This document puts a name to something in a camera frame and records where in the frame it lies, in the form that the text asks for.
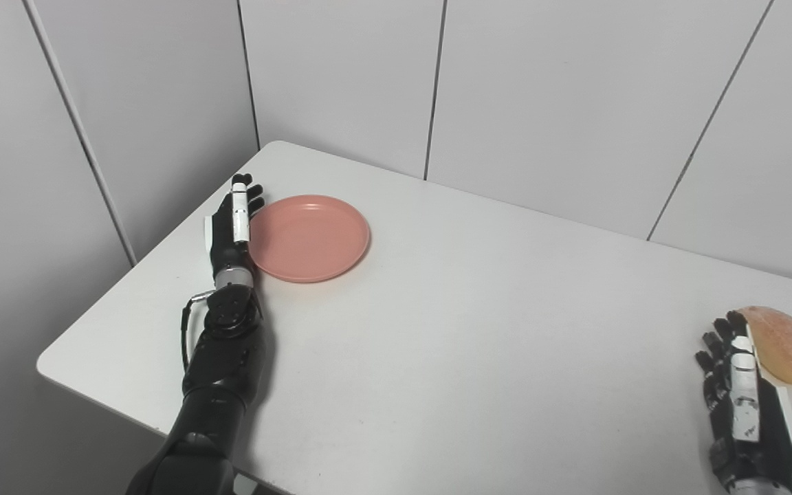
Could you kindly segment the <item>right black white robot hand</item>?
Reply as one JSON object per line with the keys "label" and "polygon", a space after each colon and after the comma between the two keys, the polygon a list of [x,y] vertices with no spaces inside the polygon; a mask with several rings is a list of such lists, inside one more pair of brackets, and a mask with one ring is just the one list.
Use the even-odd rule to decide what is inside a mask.
{"label": "right black white robot hand", "polygon": [[729,494],[792,494],[792,408],[761,373],[744,314],[729,311],[702,335],[694,359],[713,443],[708,461]]}

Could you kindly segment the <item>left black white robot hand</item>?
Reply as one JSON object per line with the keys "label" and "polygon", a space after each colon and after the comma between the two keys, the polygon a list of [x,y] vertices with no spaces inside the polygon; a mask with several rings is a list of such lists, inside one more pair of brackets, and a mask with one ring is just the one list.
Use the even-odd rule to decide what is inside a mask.
{"label": "left black white robot hand", "polygon": [[236,173],[217,211],[208,217],[206,235],[212,275],[226,269],[254,269],[250,222],[266,204],[263,187],[250,173]]}

